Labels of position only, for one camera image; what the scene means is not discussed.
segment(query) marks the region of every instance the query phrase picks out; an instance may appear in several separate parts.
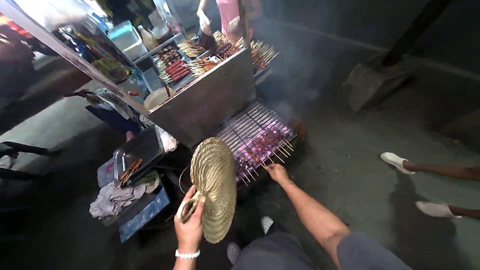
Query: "woven fan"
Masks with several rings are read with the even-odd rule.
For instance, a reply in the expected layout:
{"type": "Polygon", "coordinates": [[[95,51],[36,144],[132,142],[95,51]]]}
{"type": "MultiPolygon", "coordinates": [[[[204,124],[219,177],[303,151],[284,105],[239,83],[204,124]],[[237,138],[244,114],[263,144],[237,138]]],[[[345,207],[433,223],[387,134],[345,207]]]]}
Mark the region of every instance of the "woven fan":
{"type": "Polygon", "coordinates": [[[218,138],[206,139],[193,154],[190,177],[197,192],[180,206],[193,204],[181,220],[186,222],[205,196],[204,237],[210,243],[218,243],[230,228],[237,200],[235,162],[230,148],[218,138]]]}

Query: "wrist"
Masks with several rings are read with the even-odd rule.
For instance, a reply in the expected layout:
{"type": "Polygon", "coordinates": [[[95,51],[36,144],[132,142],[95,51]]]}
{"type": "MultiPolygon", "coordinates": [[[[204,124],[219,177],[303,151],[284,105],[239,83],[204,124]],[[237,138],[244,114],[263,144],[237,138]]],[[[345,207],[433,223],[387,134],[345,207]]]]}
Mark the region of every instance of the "wrist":
{"type": "Polygon", "coordinates": [[[290,180],[290,178],[286,177],[286,178],[282,178],[281,180],[278,181],[278,183],[280,184],[280,186],[282,186],[283,188],[285,188],[286,186],[288,186],[289,184],[293,184],[293,182],[290,180]]]}
{"type": "Polygon", "coordinates": [[[179,243],[179,253],[193,254],[198,251],[198,244],[192,243],[179,243]]]}

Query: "food tray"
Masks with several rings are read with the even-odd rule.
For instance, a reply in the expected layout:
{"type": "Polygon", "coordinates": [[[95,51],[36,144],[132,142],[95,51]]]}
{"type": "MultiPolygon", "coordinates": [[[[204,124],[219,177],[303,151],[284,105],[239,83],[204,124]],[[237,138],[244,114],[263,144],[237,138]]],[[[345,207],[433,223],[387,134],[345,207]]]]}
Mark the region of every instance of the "food tray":
{"type": "Polygon", "coordinates": [[[121,173],[138,159],[143,159],[140,168],[130,176],[127,182],[127,185],[134,184],[161,158],[163,152],[163,144],[155,127],[151,126],[143,130],[113,153],[115,181],[120,182],[121,173]]]}

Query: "plastic bottle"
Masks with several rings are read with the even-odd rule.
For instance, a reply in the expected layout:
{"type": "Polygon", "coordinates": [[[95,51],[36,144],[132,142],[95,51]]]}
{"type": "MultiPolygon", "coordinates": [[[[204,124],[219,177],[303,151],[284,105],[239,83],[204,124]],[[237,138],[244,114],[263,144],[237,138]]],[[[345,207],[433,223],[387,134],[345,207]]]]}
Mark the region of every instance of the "plastic bottle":
{"type": "Polygon", "coordinates": [[[138,26],[138,29],[140,30],[140,34],[142,35],[142,39],[144,40],[144,45],[147,48],[147,50],[151,51],[156,47],[158,47],[159,45],[158,41],[155,39],[152,33],[148,32],[141,25],[138,26]]]}

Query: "cloth rag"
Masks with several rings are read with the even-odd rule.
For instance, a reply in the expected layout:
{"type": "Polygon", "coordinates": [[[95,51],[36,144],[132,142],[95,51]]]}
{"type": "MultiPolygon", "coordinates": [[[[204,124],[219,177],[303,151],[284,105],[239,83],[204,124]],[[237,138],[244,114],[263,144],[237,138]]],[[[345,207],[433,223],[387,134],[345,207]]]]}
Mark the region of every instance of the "cloth rag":
{"type": "Polygon", "coordinates": [[[96,200],[90,204],[90,214],[94,218],[104,218],[117,215],[123,207],[129,206],[143,194],[152,193],[160,184],[160,176],[156,171],[151,171],[144,178],[143,184],[137,187],[121,188],[120,184],[110,182],[102,187],[96,200]]]}

